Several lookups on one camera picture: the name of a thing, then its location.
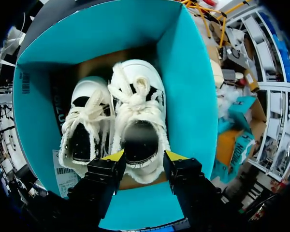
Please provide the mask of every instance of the shoelace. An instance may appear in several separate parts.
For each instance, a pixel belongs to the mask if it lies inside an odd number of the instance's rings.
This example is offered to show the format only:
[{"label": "shoelace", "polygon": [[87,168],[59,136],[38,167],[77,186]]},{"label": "shoelace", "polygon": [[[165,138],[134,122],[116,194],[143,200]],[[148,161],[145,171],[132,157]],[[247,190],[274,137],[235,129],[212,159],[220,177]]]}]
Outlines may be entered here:
[{"label": "shoelace", "polygon": [[114,75],[120,78],[121,91],[108,85],[110,93],[122,102],[116,108],[115,130],[123,131],[129,122],[144,120],[151,122],[155,126],[166,128],[162,119],[162,106],[156,100],[146,101],[146,96],[150,91],[149,80],[145,76],[138,76],[133,82],[136,93],[133,94],[128,78],[118,63],[113,67]]},{"label": "shoelace", "polygon": [[[100,142],[99,131],[102,120],[114,119],[112,116],[105,116],[103,107],[100,105],[102,102],[102,92],[100,90],[95,91],[84,107],[73,107],[66,116],[66,121],[62,125],[62,134],[65,134],[67,129],[76,128],[79,123],[82,123],[86,130],[90,131],[91,136],[94,137],[96,144]],[[102,134],[107,133],[108,128],[104,127]]]}]

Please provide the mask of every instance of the teal shoe box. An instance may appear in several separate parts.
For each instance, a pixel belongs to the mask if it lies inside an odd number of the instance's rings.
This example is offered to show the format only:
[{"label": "teal shoe box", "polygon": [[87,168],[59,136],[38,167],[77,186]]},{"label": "teal shoe box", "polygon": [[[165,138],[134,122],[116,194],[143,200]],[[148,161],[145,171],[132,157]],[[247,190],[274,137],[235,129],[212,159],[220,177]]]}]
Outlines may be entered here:
[{"label": "teal shoe box", "polygon": [[215,159],[211,180],[216,176],[219,176],[220,180],[226,184],[233,180],[237,176],[240,166],[249,156],[254,144],[254,136],[249,132],[243,132],[237,137],[230,165],[227,166]]},{"label": "teal shoe box", "polygon": [[[189,49],[186,40],[194,41]],[[54,24],[17,61],[13,89],[15,127],[31,168],[47,190],[59,194],[52,154],[59,150],[61,140],[49,74],[105,54],[153,43],[166,90],[171,149],[196,158],[203,165],[205,176],[211,176],[218,132],[217,99],[209,57],[193,19],[186,7],[175,1],[115,0],[80,10]],[[188,60],[198,62],[187,66]],[[100,227],[136,230],[181,218],[177,198],[164,182],[119,191]]]},{"label": "teal shoe box", "polygon": [[230,130],[233,127],[233,125],[234,125],[234,122],[232,122],[229,119],[224,119],[224,118],[218,119],[218,135]]},{"label": "teal shoe box", "polygon": [[237,98],[228,111],[234,125],[223,128],[222,125],[226,122],[219,121],[218,131],[221,128],[227,130],[218,134],[217,154],[211,176],[211,179],[219,176],[224,183],[229,183],[236,177],[240,166],[252,154],[255,142],[260,140],[266,127],[266,116],[259,100],[254,96]]}]

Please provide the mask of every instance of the shoe box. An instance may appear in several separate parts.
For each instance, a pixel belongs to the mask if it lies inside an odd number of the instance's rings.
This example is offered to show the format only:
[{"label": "shoe box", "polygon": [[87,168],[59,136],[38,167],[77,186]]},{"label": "shoe box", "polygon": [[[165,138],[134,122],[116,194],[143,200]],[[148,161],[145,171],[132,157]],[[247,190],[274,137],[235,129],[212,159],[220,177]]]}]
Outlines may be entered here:
[{"label": "shoe box", "polygon": [[239,167],[249,158],[256,142],[266,127],[266,116],[259,100],[254,96],[238,97],[229,108],[229,117],[234,126],[218,136],[217,152],[211,179],[220,176],[228,183]]},{"label": "shoe box", "polygon": [[[189,49],[182,43],[187,38],[194,41]],[[93,74],[110,79],[114,63],[132,58],[151,62],[161,74],[172,151],[196,158],[205,176],[211,176],[217,100],[210,60],[193,19],[176,1],[118,0],[82,9],[55,23],[18,58],[13,89],[15,127],[23,153],[47,190],[59,194],[52,154],[59,150],[60,126],[75,84]],[[187,67],[188,60],[198,62]],[[165,177],[160,178],[159,184],[135,188],[142,185],[136,186],[127,177],[126,190],[113,197],[102,228],[132,230],[181,219],[176,197]],[[136,218],[138,209],[142,212]]]}]

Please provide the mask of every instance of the sneaker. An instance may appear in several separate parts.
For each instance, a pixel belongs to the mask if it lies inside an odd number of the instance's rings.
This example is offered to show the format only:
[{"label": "sneaker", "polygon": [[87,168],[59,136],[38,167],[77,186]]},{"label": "sneaker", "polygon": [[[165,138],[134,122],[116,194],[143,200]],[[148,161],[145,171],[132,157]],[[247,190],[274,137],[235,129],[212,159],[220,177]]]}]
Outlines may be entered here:
[{"label": "sneaker", "polygon": [[164,86],[156,69],[143,60],[117,63],[113,72],[108,86],[116,115],[111,154],[125,149],[125,173],[148,184],[163,172],[163,153],[170,150]]},{"label": "sneaker", "polygon": [[71,109],[62,125],[59,151],[61,166],[84,177],[87,164],[109,154],[110,94],[106,81],[97,76],[79,81],[73,91]]}]

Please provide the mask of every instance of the cable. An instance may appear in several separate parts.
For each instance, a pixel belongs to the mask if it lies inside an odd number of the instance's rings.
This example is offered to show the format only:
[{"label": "cable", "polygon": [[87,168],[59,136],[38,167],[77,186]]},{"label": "cable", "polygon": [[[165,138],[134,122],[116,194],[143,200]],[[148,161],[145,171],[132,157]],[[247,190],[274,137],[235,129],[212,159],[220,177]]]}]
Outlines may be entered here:
[{"label": "cable", "polygon": [[253,208],[251,208],[250,210],[246,211],[245,214],[247,215],[248,213],[250,213],[252,210],[260,207],[261,205],[263,205],[264,203],[266,203],[268,200],[272,199],[273,197],[277,196],[278,194],[274,194],[270,197],[268,197],[267,199],[265,199],[264,201],[260,202],[259,204],[257,204],[256,206],[254,206]]}]

